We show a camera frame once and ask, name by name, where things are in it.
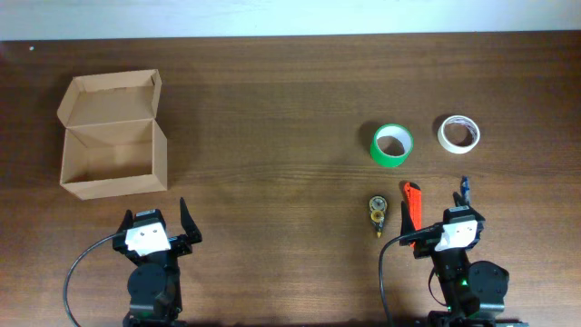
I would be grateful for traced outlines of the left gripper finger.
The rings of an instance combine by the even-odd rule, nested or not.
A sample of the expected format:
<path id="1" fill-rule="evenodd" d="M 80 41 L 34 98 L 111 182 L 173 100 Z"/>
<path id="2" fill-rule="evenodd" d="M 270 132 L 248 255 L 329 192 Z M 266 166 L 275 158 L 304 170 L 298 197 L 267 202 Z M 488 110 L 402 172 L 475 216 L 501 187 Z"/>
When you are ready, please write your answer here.
<path id="1" fill-rule="evenodd" d="M 194 222 L 185 200 L 180 198 L 180 215 L 181 215 L 181 225 L 185 231 L 188 240 L 191 243 L 200 243 L 202 241 L 202 234 L 196 223 Z"/>
<path id="2" fill-rule="evenodd" d="M 127 210 L 118 228 L 118 232 L 124 233 L 125 231 L 131 229 L 132 227 L 133 227 L 133 213 L 131 210 Z"/>

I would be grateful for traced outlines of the orange utility knife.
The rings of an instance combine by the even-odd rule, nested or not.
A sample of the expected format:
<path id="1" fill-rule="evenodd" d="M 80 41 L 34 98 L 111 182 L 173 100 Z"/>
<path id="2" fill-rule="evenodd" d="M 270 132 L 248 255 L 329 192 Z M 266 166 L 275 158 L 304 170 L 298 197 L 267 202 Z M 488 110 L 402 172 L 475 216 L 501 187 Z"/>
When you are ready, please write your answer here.
<path id="1" fill-rule="evenodd" d="M 422 197 L 421 189 L 416 183 L 406 182 L 403 187 L 409 208 L 409 221 L 415 230 L 419 230 L 422 224 Z"/>

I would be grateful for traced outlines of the yellow correction tape dispenser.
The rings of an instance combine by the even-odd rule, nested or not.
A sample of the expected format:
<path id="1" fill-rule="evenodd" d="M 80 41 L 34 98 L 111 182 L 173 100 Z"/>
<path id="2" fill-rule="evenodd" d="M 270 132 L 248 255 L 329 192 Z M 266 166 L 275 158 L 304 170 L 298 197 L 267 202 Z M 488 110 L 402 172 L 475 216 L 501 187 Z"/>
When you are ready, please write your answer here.
<path id="1" fill-rule="evenodd" d="M 369 199 L 369 218 L 378 238 L 383 234 L 388 208 L 389 203 L 387 199 L 381 195 L 374 195 Z"/>

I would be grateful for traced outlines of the white masking tape roll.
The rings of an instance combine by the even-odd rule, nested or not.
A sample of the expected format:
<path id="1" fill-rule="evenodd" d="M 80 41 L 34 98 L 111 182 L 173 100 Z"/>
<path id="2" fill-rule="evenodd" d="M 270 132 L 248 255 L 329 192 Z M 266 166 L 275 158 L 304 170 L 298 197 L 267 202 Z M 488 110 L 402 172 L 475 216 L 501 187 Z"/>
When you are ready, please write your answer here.
<path id="1" fill-rule="evenodd" d="M 452 154 L 466 154 L 480 141 L 481 132 L 478 125 L 464 115 L 447 117 L 438 128 L 440 145 Z"/>

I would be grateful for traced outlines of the brown cardboard box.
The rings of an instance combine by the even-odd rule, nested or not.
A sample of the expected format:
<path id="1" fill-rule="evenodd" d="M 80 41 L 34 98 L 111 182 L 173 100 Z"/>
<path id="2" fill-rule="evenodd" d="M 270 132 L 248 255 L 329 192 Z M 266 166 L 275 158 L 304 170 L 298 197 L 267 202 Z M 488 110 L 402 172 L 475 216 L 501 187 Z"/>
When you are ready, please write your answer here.
<path id="1" fill-rule="evenodd" d="M 167 190 L 161 91 L 156 69 L 74 77 L 57 110 L 65 128 L 60 185 L 81 200 Z"/>

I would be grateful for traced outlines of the green tape roll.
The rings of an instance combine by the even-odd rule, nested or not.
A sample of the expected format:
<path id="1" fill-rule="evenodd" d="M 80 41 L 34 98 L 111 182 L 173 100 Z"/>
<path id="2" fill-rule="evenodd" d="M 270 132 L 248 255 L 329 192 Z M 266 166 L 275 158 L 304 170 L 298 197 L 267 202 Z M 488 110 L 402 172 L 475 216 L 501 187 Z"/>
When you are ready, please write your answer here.
<path id="1" fill-rule="evenodd" d="M 409 130 L 399 124 L 384 124 L 374 134 L 370 155 L 374 162 L 387 168 L 402 165 L 414 147 Z"/>

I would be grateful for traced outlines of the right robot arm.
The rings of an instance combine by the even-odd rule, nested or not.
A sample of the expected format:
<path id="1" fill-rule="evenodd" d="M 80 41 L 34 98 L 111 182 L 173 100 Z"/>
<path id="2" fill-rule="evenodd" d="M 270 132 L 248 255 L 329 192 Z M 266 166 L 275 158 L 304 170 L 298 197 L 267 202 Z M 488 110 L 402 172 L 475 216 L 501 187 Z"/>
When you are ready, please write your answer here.
<path id="1" fill-rule="evenodd" d="M 406 203 L 401 204 L 402 246 L 411 245 L 416 259 L 430 258 L 444 296 L 443 311 L 428 314 L 428 326 L 524 326 L 517 319 L 499 320 L 505 310 L 509 272 L 489 261 L 471 262 L 468 251 L 480 240 L 486 219 L 454 193 L 457 205 L 443 220 L 416 227 Z"/>

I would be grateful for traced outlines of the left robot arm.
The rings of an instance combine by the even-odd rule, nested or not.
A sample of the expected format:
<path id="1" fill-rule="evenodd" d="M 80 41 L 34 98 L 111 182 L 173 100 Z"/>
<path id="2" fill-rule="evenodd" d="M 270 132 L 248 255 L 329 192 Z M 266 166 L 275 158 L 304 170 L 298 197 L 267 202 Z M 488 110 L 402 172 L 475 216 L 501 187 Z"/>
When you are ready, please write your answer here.
<path id="1" fill-rule="evenodd" d="M 127 211 L 113 238 L 113 249 L 134 265 L 127 282 L 129 312 L 124 326 L 186 326 L 182 312 L 181 271 L 178 258 L 192 253 L 202 234 L 180 200 L 183 234 L 169 237 L 158 209 L 137 214 Z"/>

